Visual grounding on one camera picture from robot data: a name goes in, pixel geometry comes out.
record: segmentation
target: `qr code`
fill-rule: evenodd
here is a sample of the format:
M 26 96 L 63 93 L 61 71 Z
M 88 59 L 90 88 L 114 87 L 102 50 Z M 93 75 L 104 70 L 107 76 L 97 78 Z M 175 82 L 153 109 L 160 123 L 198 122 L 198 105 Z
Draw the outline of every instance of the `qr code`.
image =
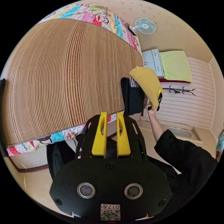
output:
M 121 220 L 120 205 L 101 204 L 100 217 L 106 221 Z

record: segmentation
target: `cabinet drawer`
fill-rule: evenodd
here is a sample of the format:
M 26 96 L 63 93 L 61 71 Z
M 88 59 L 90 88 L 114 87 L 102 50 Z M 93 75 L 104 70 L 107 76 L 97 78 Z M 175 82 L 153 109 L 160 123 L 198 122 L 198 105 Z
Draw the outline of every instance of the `cabinet drawer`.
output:
M 154 63 L 155 63 L 156 75 L 158 77 L 162 77 L 162 76 L 164 76 L 163 75 L 163 67 L 162 67 L 162 62 L 161 62 L 161 59 L 160 59 L 158 49 L 153 49 L 152 54 L 153 54 Z
M 154 62 L 148 63 L 148 64 L 144 64 L 144 67 L 151 68 L 156 73 L 156 68 L 155 68 Z
M 142 56 L 144 59 L 144 64 L 154 62 L 152 51 L 142 52 Z

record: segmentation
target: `bamboo mat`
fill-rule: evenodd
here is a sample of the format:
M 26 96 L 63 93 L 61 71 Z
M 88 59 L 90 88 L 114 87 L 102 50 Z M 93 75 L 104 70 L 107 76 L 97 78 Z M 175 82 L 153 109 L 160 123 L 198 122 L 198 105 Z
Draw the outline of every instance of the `bamboo mat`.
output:
M 52 19 L 18 43 L 1 78 L 7 145 L 61 131 L 103 111 L 124 109 L 122 77 L 143 60 L 132 46 L 95 24 Z

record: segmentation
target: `electric fan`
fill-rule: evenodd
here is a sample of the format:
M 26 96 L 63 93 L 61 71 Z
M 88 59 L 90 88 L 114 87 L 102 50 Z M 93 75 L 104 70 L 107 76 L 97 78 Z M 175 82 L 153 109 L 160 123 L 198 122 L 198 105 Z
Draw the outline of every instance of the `electric fan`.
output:
M 137 35 L 136 31 L 144 34 L 153 34 L 157 31 L 157 25 L 149 18 L 138 17 L 134 20 L 134 27 L 129 26 L 128 29 L 133 35 Z

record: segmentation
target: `person's hand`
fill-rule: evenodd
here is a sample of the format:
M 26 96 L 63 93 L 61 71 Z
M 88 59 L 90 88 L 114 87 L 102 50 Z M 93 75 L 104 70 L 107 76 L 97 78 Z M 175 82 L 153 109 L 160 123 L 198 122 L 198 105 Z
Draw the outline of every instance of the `person's hand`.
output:
M 153 117 L 153 116 L 156 116 L 156 111 L 157 111 L 157 108 L 156 109 L 151 109 L 151 110 L 148 110 L 148 107 L 151 107 L 152 106 L 152 104 L 151 103 L 149 103 L 147 106 L 146 106 L 146 110 L 147 110 L 147 112 L 148 112 L 148 115 L 149 115 L 149 118 L 150 117 Z

